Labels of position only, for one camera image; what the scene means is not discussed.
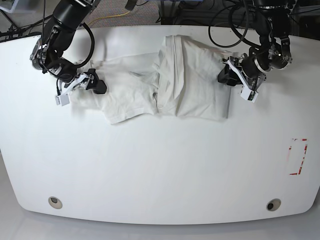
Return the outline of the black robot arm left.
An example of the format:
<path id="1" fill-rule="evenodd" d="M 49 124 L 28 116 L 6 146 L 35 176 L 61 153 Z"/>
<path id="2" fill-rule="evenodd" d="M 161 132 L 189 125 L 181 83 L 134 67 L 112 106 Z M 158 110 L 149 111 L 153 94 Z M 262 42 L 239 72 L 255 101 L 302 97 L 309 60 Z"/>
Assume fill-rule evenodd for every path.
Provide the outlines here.
<path id="1" fill-rule="evenodd" d="M 218 74 L 219 83 L 243 85 L 249 93 L 256 94 L 268 72 L 282 70 L 292 62 L 286 4 L 285 0 L 239 0 L 224 8 L 229 11 L 227 23 L 238 37 L 233 45 L 245 43 L 250 48 L 248 54 L 222 60 L 225 67 Z M 233 22 L 235 11 L 240 9 L 244 9 L 246 19 L 243 33 Z"/>

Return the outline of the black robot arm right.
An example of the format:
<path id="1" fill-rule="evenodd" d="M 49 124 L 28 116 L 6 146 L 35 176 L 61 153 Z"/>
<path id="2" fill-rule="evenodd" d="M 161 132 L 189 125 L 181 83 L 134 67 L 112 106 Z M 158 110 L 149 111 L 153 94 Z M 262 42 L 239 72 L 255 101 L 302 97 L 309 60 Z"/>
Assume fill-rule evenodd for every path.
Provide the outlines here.
<path id="1" fill-rule="evenodd" d="M 57 80 L 70 84 L 77 78 L 77 70 L 86 65 L 93 56 L 95 38 L 85 19 L 100 3 L 99 0 L 61 0 L 55 7 L 48 22 L 42 20 L 41 37 L 37 41 L 30 60 L 32 66 L 49 73 Z M 71 45 L 76 30 L 83 27 L 90 37 L 90 49 L 87 58 L 78 64 L 63 58 Z"/>

